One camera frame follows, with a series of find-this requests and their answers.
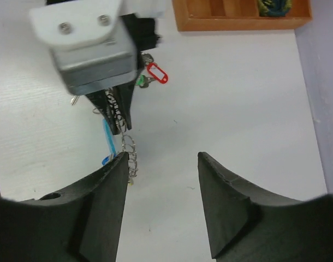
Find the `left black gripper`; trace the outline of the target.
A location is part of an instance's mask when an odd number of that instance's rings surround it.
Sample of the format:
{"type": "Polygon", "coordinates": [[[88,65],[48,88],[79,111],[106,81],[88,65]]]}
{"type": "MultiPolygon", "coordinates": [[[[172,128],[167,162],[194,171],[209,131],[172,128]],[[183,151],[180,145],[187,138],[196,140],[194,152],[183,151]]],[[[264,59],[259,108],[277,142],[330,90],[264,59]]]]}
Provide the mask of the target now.
{"type": "MultiPolygon", "coordinates": [[[[160,40],[156,33],[156,19],[140,18],[136,14],[121,15],[120,49],[138,52],[155,49],[160,40]]],[[[128,130],[132,128],[130,108],[133,99],[135,82],[129,82],[114,87],[114,97],[118,103],[119,111],[124,118],[128,130]]]]}

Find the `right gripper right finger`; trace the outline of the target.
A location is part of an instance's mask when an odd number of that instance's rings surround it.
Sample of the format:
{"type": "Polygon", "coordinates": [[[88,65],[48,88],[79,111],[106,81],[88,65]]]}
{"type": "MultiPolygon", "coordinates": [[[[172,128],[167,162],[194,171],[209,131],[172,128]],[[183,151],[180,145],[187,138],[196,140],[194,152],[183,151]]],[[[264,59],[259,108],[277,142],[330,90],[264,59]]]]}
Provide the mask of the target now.
{"type": "Polygon", "coordinates": [[[291,199],[255,185],[206,152],[201,198],[216,261],[333,261],[333,194],[291,199]]]}

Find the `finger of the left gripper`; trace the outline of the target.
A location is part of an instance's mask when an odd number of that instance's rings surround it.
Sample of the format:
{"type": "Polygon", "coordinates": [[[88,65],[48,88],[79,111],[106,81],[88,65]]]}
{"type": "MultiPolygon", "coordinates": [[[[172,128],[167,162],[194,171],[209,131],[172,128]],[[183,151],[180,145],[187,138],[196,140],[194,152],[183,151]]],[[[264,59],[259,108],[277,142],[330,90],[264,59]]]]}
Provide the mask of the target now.
{"type": "Polygon", "coordinates": [[[85,95],[85,97],[93,104],[106,120],[113,135],[120,133],[117,126],[118,117],[114,109],[114,104],[109,100],[109,95],[106,90],[96,91],[85,95]]]}

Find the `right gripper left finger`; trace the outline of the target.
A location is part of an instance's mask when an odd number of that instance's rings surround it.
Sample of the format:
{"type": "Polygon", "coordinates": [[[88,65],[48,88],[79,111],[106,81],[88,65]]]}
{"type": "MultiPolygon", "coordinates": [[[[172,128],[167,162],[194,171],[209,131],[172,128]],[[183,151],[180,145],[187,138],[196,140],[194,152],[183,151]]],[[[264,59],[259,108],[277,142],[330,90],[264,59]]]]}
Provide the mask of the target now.
{"type": "Polygon", "coordinates": [[[128,155],[38,200],[0,198],[0,261],[115,261],[128,155]]]}

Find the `black tag key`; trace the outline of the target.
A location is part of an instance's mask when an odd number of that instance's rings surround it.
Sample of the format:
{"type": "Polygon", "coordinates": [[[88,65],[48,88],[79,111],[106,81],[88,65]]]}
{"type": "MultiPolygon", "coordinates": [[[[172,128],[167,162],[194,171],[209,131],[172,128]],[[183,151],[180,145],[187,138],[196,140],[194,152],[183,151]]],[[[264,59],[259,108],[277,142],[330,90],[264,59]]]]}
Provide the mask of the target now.
{"type": "Polygon", "coordinates": [[[70,100],[70,104],[71,105],[75,105],[77,103],[79,99],[79,96],[74,96],[71,100],[70,100]]]}

